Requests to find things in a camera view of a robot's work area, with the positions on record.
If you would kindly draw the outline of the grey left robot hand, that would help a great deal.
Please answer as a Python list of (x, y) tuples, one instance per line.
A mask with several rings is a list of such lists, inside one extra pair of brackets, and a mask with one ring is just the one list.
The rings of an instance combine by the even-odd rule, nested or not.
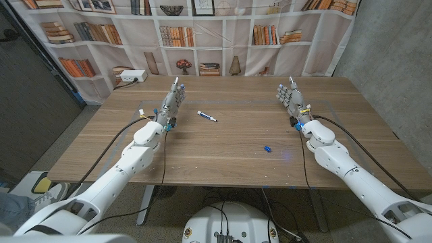
[(169, 120), (177, 115), (178, 109), (185, 97), (185, 86), (179, 83), (179, 77), (177, 76), (171, 85), (171, 89), (162, 101), (155, 121), (162, 126), (166, 126)]

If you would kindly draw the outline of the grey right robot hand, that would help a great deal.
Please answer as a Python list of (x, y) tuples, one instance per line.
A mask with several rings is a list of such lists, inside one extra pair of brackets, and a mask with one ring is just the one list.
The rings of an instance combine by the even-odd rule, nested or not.
[(299, 124), (300, 126), (312, 120), (311, 108), (304, 102), (302, 93), (298, 90), (298, 85), (293, 77), (289, 76), (289, 86), (280, 84), (277, 88), (276, 98), (287, 109), (290, 115), (292, 126)]

